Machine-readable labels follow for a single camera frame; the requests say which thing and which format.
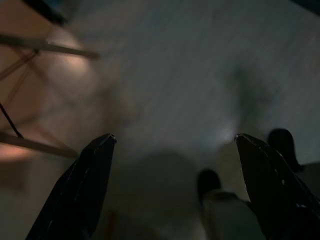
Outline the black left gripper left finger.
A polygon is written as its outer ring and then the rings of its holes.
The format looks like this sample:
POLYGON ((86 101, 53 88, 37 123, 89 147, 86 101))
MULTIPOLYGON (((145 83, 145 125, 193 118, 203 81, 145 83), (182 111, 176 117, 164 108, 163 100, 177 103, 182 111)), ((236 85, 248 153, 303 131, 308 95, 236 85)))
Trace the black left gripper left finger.
POLYGON ((108 188, 112 134, 92 140, 54 185, 28 240, 89 240, 96 231, 108 188))

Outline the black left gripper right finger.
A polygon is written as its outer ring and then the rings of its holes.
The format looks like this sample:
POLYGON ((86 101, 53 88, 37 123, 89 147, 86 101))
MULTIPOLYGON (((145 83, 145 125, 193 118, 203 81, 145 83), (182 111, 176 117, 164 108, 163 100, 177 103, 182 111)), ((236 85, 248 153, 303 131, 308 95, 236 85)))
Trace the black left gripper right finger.
POLYGON ((268 240, 318 240, 320 200, 284 157, 248 134, 235 137, 253 212, 268 240))

